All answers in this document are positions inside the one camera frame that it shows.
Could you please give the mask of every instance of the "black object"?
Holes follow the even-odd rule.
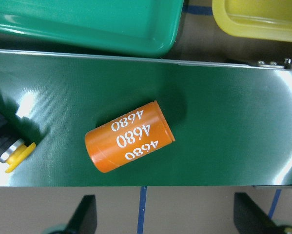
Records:
[[[291,226],[277,226],[246,193],[234,194],[234,225],[240,234],[292,234]]]
[[[86,195],[78,205],[64,231],[50,234],[94,234],[97,228],[95,195]]]
[[[4,116],[0,113],[0,162],[6,162],[8,157],[22,143],[23,141],[20,136],[13,130]]]

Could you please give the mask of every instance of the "yellow cap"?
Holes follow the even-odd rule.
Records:
[[[33,142],[31,145],[26,147],[24,144],[20,145],[6,160],[9,167],[5,171],[6,173],[12,172],[19,164],[24,161],[31,152],[35,149],[36,144]]]

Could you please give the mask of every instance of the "green plastic tray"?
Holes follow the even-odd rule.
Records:
[[[176,141],[99,172],[85,134],[153,100]],[[37,143],[0,186],[292,184],[292,71],[0,51],[0,111]]]
[[[0,32],[157,57],[174,43],[183,0],[0,0]]]

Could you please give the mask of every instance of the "yellow plastic tray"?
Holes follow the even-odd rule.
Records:
[[[212,9],[230,35],[292,42],[292,0],[213,0]]]

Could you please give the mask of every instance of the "bolt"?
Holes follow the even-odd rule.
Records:
[[[285,64],[290,64],[291,63],[291,59],[290,58],[285,58],[284,59],[284,63]]]

